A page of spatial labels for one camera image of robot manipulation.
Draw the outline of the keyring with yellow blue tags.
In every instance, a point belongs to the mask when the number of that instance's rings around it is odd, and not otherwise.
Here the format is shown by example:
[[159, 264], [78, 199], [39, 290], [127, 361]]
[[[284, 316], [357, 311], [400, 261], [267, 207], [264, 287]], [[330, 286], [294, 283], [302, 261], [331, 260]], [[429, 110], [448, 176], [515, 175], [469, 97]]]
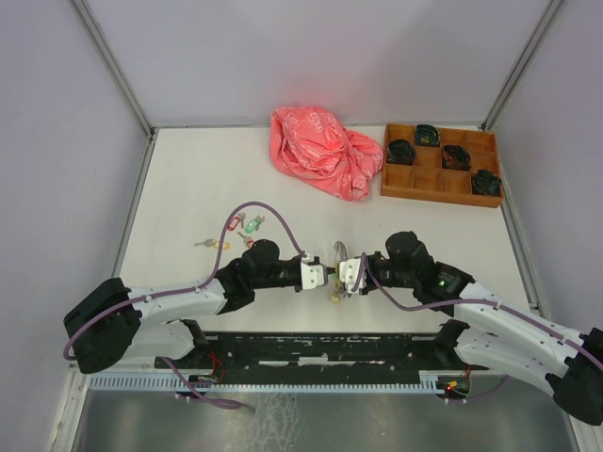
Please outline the keyring with yellow blue tags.
[[346, 299], [348, 289], [346, 286], [346, 269], [345, 265], [348, 262], [348, 253], [345, 244], [342, 241], [334, 242], [334, 291], [331, 295], [331, 303], [339, 304]]

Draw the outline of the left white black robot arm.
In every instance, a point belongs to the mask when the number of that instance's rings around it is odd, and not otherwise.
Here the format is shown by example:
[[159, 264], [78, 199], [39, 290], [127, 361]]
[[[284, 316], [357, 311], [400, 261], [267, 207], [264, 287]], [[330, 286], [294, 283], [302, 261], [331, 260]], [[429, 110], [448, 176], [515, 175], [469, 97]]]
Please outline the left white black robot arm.
[[65, 358], [84, 375], [146, 358], [197, 367], [207, 359], [208, 344], [194, 317], [238, 311], [254, 302], [260, 289], [322, 287], [332, 274], [316, 256], [283, 260], [275, 242], [261, 239], [205, 281], [130, 288], [111, 278], [65, 315]]

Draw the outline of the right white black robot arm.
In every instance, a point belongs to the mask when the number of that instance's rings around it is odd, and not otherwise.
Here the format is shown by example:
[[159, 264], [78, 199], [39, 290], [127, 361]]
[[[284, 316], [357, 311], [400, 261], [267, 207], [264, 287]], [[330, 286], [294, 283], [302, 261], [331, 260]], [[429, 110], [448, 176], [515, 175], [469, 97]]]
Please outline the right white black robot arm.
[[459, 268], [435, 261], [413, 232], [390, 235], [385, 253], [362, 254], [351, 293], [392, 288], [413, 292], [418, 304], [406, 313], [448, 315], [432, 345], [433, 359], [453, 368], [463, 362], [522, 380], [551, 396], [579, 421], [602, 424], [602, 331], [578, 331], [521, 309]]

